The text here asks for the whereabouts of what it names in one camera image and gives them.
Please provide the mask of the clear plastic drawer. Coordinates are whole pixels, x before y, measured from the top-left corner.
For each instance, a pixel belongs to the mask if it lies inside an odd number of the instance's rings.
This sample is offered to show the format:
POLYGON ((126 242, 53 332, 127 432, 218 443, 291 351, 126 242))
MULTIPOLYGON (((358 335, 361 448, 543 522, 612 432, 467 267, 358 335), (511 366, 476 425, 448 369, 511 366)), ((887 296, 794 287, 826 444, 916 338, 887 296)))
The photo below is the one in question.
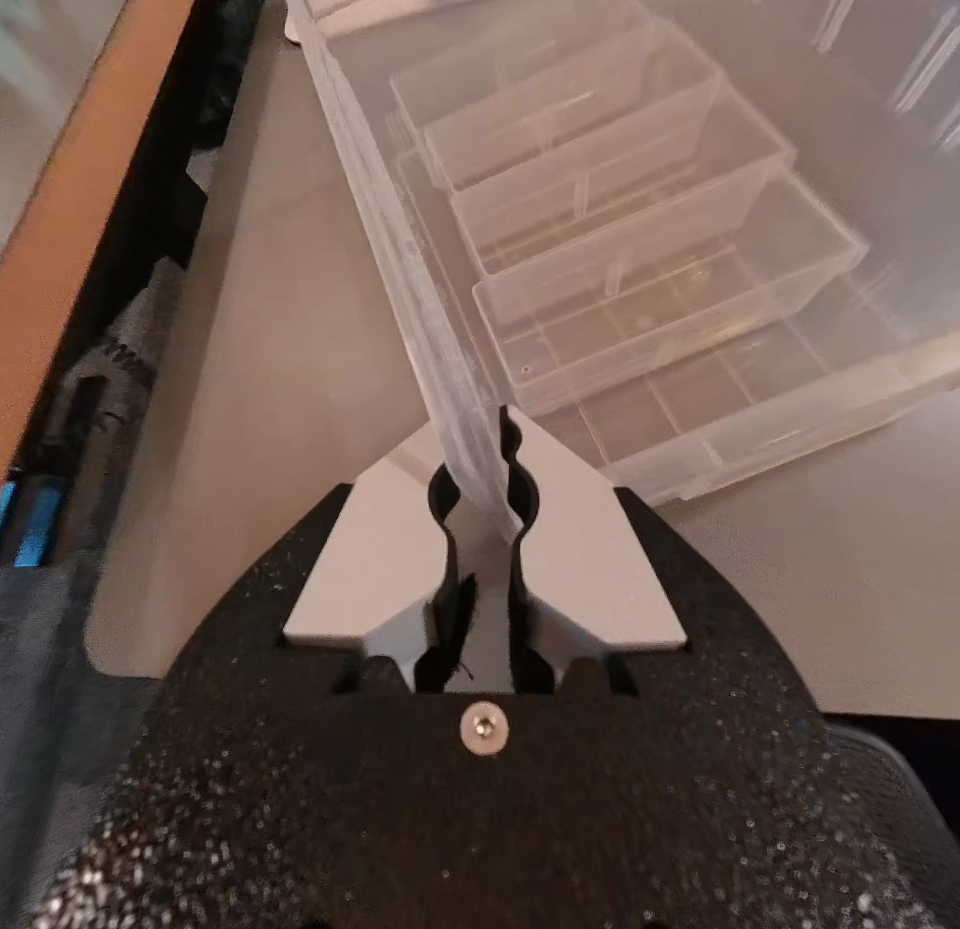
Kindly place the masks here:
POLYGON ((473 296, 510 390, 539 419, 803 310, 869 242, 790 170, 747 210, 686 196, 473 296))
POLYGON ((413 133, 619 35, 644 31, 639 0, 510 0, 452 47, 395 73, 390 87, 413 133))
POLYGON ((434 186, 462 192, 725 72, 674 23, 607 38, 523 77, 418 132, 434 186))
POLYGON ((726 81, 702 83, 449 197, 480 278, 734 176, 791 169, 795 143, 726 81))
POLYGON ((649 506, 691 501, 866 435, 958 390, 958 330, 743 408, 600 467, 649 506))

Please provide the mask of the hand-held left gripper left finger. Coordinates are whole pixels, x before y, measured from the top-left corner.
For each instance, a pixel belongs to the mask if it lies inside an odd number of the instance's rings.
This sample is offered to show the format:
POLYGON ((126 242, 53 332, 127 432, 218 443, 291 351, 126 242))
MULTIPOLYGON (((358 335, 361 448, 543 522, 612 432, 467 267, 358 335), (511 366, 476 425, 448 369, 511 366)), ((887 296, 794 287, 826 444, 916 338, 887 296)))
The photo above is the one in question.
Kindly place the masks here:
POLYGON ((461 491, 430 423, 366 468, 284 625, 293 648, 389 659, 408 687, 442 694, 474 620, 476 575, 448 524, 461 491))

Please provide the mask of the large clear plastic bin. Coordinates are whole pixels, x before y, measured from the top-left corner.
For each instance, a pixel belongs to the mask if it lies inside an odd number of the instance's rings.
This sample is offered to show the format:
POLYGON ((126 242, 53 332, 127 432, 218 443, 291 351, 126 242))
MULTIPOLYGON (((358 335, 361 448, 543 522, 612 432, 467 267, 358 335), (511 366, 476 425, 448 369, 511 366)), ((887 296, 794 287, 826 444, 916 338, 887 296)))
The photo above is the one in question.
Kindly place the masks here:
POLYGON ((797 147, 793 167, 707 193, 747 210, 795 174, 869 243, 800 311, 534 418, 474 300, 480 278, 391 77, 492 22, 510 0, 285 0, 424 403, 454 480, 507 513, 498 416, 517 407, 597 469, 854 365, 958 330, 958 0, 639 0, 686 32, 797 147))

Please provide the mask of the blue object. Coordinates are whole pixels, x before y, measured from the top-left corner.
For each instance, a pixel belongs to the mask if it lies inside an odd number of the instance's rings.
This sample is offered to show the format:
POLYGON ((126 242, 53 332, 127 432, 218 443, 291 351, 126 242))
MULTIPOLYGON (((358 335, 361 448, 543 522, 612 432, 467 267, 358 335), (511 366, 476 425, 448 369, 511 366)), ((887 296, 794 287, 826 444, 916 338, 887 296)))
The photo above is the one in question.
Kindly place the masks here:
POLYGON ((49 562, 66 498, 63 478, 34 475, 6 480, 1 495, 3 568, 39 568, 49 562))

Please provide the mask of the orange-brown wooden board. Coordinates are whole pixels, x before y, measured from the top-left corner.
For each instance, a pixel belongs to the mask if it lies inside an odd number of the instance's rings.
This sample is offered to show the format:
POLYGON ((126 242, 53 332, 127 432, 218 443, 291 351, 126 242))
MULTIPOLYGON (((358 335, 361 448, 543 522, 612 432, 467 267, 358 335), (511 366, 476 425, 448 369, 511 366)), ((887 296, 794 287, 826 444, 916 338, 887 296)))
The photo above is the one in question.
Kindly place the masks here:
POLYGON ((2 254, 5 476, 197 0, 126 0, 2 254))

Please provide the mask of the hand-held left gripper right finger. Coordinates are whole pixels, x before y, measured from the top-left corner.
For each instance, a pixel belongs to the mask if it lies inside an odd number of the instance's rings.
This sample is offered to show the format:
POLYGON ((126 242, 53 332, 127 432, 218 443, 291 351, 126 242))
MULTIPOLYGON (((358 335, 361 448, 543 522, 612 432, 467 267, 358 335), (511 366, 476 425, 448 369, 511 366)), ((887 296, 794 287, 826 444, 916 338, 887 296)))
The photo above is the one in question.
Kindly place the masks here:
POLYGON ((509 662, 518 695, 553 693, 580 660, 685 649, 689 637, 624 503, 636 501, 519 408, 499 411, 510 545, 509 662))

